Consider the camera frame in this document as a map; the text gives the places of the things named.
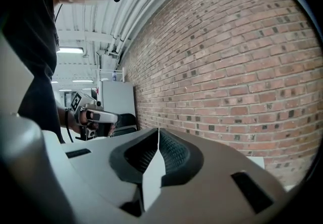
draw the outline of light fixture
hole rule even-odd
[[[93,82],[92,80],[72,80],[73,82]]]
[[[60,47],[57,53],[83,53],[83,49],[74,47]]]

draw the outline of ceiling beam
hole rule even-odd
[[[95,41],[95,42],[104,42],[104,43],[112,43],[113,36],[109,34],[96,33],[96,32],[88,32],[88,31],[75,31],[75,30],[58,30],[57,35],[60,40],[87,40],[87,41]]]

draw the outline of white ceiling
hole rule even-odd
[[[96,87],[96,71],[114,69],[140,29],[165,0],[112,0],[90,5],[63,4],[56,21],[60,46],[81,47],[83,54],[58,53],[54,89]],[[57,15],[60,5],[55,7]],[[91,83],[73,83],[91,79]]]

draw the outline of brick wall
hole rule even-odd
[[[141,128],[166,127],[263,156],[298,182],[320,142],[321,50],[293,0],[171,0],[123,61]]]

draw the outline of person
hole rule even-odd
[[[42,130],[56,133],[61,143],[64,143],[61,126],[65,125],[65,108],[56,103],[51,86],[59,47],[54,7],[60,3],[85,1],[88,0],[2,0],[0,10],[3,35],[34,75],[18,113],[34,120]],[[85,116],[81,122],[86,124]],[[80,133],[71,111],[68,125]]]

